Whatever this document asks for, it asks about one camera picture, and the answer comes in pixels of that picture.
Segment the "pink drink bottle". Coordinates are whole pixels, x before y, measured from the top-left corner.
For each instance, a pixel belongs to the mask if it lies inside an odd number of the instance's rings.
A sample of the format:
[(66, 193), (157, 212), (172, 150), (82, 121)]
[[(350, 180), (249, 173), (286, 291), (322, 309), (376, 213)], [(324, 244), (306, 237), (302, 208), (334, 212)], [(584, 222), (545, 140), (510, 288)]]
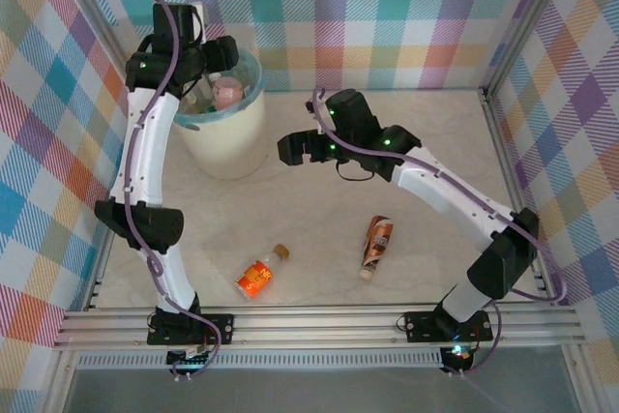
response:
[(244, 98), (242, 82), (232, 76), (222, 76), (213, 83), (214, 107), (222, 111)]

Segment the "orange label bottle brown cap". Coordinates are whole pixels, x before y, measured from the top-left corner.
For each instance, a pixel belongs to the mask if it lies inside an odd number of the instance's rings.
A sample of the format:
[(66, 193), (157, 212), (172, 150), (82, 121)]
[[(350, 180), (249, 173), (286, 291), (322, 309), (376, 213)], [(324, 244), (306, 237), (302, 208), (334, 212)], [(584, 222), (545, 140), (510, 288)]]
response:
[(285, 245), (276, 244), (271, 251), (255, 259), (236, 280), (241, 294), (247, 299), (255, 298), (272, 280), (289, 255), (289, 249)]

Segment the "cream plastic waste bin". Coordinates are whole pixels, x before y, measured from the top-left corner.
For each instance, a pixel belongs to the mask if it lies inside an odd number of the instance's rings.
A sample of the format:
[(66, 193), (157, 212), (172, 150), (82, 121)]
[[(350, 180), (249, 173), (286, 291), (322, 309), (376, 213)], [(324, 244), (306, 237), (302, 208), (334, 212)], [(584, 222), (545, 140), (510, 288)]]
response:
[[(213, 81), (221, 77), (209, 75)], [(193, 131), (176, 125), (198, 166), (221, 180), (246, 177), (257, 170), (268, 155), (266, 104), (263, 97), (240, 115), (200, 125)]]

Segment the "brown coffee drink bottle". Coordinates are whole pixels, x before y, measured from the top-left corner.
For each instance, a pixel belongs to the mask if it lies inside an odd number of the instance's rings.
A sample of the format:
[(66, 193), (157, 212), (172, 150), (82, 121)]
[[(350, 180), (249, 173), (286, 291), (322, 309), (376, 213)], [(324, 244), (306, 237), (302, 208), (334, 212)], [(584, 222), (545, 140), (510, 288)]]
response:
[(373, 277), (377, 264), (389, 245), (393, 229), (394, 223), (387, 217), (374, 216), (371, 219), (368, 225), (365, 249), (359, 270), (359, 277), (361, 279), (371, 280)]

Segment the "black controller board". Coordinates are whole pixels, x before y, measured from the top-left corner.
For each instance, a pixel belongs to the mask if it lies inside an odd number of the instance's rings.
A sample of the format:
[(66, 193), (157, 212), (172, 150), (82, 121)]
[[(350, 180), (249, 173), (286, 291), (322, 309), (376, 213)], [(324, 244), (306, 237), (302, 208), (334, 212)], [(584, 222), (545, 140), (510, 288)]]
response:
[(474, 356), (461, 345), (454, 345), (440, 349), (441, 361), (446, 369), (468, 370), (472, 367)]
[(167, 351), (165, 363), (172, 368), (175, 367), (180, 373), (195, 372), (208, 364), (211, 352), (206, 350), (202, 353), (189, 356), (184, 350)]

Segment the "aluminium frame post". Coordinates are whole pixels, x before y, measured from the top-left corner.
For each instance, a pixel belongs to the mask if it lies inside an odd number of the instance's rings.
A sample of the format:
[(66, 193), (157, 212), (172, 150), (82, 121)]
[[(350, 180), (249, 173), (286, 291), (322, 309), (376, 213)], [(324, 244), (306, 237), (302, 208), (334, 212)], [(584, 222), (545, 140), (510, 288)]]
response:
[(497, 94), (516, 56), (522, 50), (549, 0), (508, 0), (498, 31), (492, 34), (487, 67), (480, 73), (479, 91), (486, 98)]
[(79, 8), (102, 43), (115, 70), (126, 78), (125, 66), (135, 51), (139, 37), (121, 0), (76, 0)]

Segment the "aluminium side frame rail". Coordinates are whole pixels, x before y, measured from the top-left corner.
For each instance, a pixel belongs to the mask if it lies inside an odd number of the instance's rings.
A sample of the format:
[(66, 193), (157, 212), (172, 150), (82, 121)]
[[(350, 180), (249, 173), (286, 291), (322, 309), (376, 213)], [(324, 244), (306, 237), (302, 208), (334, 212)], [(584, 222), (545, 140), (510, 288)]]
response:
[[(117, 108), (112, 114), (109, 129), (103, 139), (102, 153), (95, 165), (95, 176), (88, 191), (87, 203), (92, 209), (95, 209), (97, 200), (107, 201), (109, 199), (121, 167), (124, 140), (129, 121), (130, 111), (127, 94), (122, 93)], [(97, 305), (97, 295), (103, 284), (104, 271), (113, 237), (113, 231), (104, 225), (102, 220), (99, 220), (93, 236), (93, 247), (96, 251), (88, 258), (88, 267), (86, 268), (88, 282), (83, 289), (83, 302), (81, 304), (83, 310), (93, 309)]]
[[(517, 211), (520, 211), (525, 206), (524, 197), (516, 176), (516, 171), (512, 166), (507, 140), (502, 133), (499, 119), (491, 97), (484, 88), (479, 88), (478, 94), (510, 201), (513, 207)], [(555, 288), (553, 278), (547, 272), (544, 257), (541, 251), (537, 251), (537, 257), (532, 262), (530, 269), (536, 286), (536, 290), (532, 291), (532, 293), (540, 298), (549, 298), (554, 296)]]

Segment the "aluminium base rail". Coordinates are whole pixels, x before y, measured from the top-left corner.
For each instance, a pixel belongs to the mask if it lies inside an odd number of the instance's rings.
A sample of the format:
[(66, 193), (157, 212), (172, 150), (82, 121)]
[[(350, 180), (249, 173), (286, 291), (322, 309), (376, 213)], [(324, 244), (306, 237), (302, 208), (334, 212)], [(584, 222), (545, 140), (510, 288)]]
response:
[[(212, 308), (230, 314), (225, 349), (340, 349), (439, 347), (456, 343), (489, 347), (580, 344), (584, 330), (574, 309), (534, 303), (503, 303), (465, 325), (462, 335), (435, 336), (407, 318), (412, 305), (249, 306)], [(149, 309), (95, 309), (68, 313), (57, 349), (146, 349), (157, 319)]]

